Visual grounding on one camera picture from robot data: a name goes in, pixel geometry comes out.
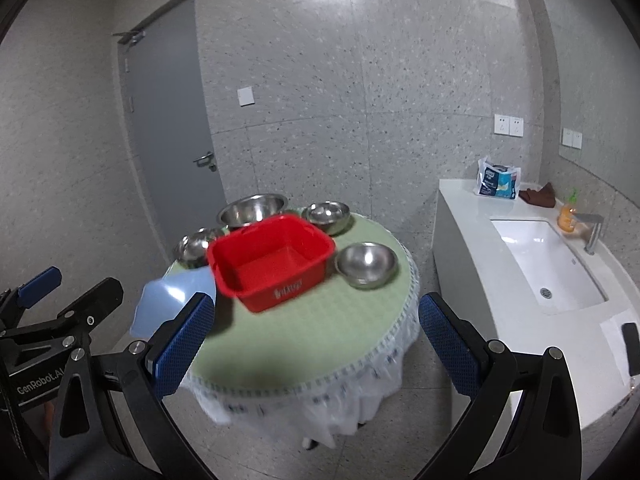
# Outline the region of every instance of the metal bolt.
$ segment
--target metal bolt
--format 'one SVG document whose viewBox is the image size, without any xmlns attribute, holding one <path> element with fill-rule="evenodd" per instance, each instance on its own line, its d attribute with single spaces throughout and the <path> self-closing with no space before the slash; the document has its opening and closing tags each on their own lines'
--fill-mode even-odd
<svg viewBox="0 0 640 480">
<path fill-rule="evenodd" d="M 556 348 L 555 346 L 552 346 L 551 348 L 549 348 L 549 355 L 553 359 L 562 359 L 562 350 Z"/>
<path fill-rule="evenodd" d="M 129 352 L 133 355 L 139 354 L 146 348 L 146 344 L 144 341 L 134 341 L 129 345 Z"/>
<path fill-rule="evenodd" d="M 501 354 L 504 352 L 504 345 L 502 344 L 502 341 L 494 339 L 493 341 L 489 341 L 489 350 L 495 354 Z"/>
<path fill-rule="evenodd" d="M 84 349 L 76 348 L 73 352 L 71 352 L 71 358 L 74 361 L 79 361 L 84 357 Z"/>
</svg>

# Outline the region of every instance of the rectangular red tub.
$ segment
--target rectangular red tub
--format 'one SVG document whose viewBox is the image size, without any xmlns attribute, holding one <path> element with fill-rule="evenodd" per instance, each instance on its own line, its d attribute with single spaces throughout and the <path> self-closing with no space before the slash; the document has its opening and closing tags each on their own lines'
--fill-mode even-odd
<svg viewBox="0 0 640 480">
<path fill-rule="evenodd" d="M 261 312 L 324 280 L 335 243 L 294 215 L 278 215 L 218 238 L 207 249 L 216 286 Z"/>
</svg>

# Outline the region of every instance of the chrome faucet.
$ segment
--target chrome faucet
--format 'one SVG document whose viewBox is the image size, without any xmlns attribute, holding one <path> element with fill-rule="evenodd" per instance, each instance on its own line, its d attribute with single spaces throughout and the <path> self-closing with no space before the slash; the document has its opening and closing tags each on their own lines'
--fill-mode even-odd
<svg viewBox="0 0 640 480">
<path fill-rule="evenodd" d="M 593 224 L 593 229 L 591 231 L 591 237 L 589 241 L 584 246 L 584 250 L 587 254 L 593 256 L 595 254 L 595 247 L 600 238 L 600 231 L 602 231 L 602 225 L 604 224 L 604 216 L 602 215 L 594 215 L 587 213 L 574 213 L 574 218 L 583 224 Z"/>
</svg>

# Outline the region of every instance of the blue gripper pad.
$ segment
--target blue gripper pad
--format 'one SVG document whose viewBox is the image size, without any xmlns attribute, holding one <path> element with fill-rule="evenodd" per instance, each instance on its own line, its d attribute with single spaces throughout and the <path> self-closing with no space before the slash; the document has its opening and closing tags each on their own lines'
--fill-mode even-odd
<svg viewBox="0 0 640 480">
<path fill-rule="evenodd" d="M 62 274 L 57 267 L 49 267 L 31 281 L 18 288 L 18 304 L 31 308 L 62 283 Z"/>
<path fill-rule="evenodd" d="M 427 294 L 418 306 L 420 326 L 456 387 L 473 400 L 480 389 L 480 365 L 447 317 Z"/>
<path fill-rule="evenodd" d="M 200 345 L 213 327 L 215 306 L 207 294 L 198 292 L 174 320 L 165 321 L 165 323 L 181 321 L 183 313 L 188 313 L 186 320 L 151 363 L 152 370 L 149 371 L 154 378 L 154 393 L 158 399 L 174 394 L 180 386 L 180 382 L 187 373 L 193 358 L 196 357 Z"/>
</svg>

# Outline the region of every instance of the bathroom sink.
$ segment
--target bathroom sink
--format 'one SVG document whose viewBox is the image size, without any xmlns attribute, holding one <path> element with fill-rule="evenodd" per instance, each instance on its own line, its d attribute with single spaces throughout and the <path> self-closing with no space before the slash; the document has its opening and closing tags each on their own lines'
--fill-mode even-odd
<svg viewBox="0 0 640 480">
<path fill-rule="evenodd" d="M 538 303 L 558 312 L 607 301 L 561 235 L 545 221 L 492 220 Z"/>
</svg>

